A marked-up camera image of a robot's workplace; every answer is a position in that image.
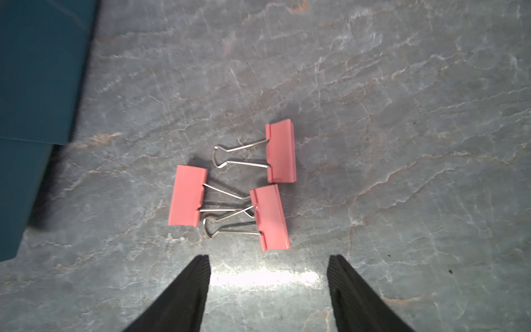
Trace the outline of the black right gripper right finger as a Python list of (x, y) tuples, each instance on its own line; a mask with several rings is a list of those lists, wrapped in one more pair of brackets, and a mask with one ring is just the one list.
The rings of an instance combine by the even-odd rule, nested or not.
[(338, 331), (412, 331), (341, 255), (332, 255), (326, 276)]

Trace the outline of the pink binder clip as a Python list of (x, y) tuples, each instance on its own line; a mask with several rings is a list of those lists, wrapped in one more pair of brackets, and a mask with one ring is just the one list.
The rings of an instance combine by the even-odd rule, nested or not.
[[(224, 215), (215, 217), (213, 209), (203, 210), (202, 227), (208, 238), (214, 239), (220, 234), (255, 235), (259, 238), (261, 250), (287, 250), (291, 248), (286, 218), (283, 211), (279, 186), (267, 185), (250, 191), (250, 205), (237, 209), (225, 209)], [(256, 230), (237, 230), (236, 224), (223, 225), (210, 231), (210, 221), (221, 222), (232, 217), (246, 214), (254, 219)]]
[[(221, 169), (229, 164), (260, 167), (267, 171), (267, 179), (274, 183), (295, 183), (297, 181), (297, 166), (295, 153), (295, 130), (293, 122), (289, 119), (265, 126), (265, 138), (261, 141), (242, 145), (239, 147), (225, 148), (221, 145), (214, 146), (212, 162), (214, 167)], [(217, 161), (218, 151), (225, 153), (238, 152), (242, 149), (250, 149), (257, 145), (267, 144), (266, 163), (252, 163), (228, 159), (222, 163)]]
[(178, 165), (170, 205), (169, 225), (197, 227), (201, 215), (207, 212), (236, 212), (231, 207), (203, 207), (205, 190), (215, 190), (240, 201), (249, 201), (250, 196), (239, 196), (207, 184), (208, 170), (190, 165)]

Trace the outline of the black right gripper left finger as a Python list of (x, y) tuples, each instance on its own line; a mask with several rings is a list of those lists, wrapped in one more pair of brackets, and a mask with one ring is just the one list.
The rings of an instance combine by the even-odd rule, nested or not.
[(211, 266), (198, 255), (126, 331), (200, 331)]

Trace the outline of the teal drawer cabinet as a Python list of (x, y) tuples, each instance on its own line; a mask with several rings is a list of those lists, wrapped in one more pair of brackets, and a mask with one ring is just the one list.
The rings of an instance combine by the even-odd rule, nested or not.
[(1, 3), (1, 260), (18, 254), (82, 94), (98, 1)]

